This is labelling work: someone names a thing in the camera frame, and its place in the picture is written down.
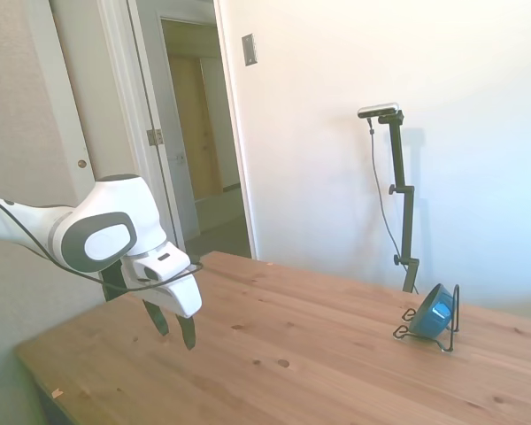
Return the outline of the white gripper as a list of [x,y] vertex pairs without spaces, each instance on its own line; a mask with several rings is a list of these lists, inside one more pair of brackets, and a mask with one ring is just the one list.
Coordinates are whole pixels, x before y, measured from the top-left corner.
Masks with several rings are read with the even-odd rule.
[[169,334],[160,307],[175,313],[182,340],[188,350],[196,346],[196,325],[192,317],[202,307],[202,298],[189,256],[171,242],[154,250],[122,258],[122,273],[132,294],[143,300],[150,319],[161,336]]

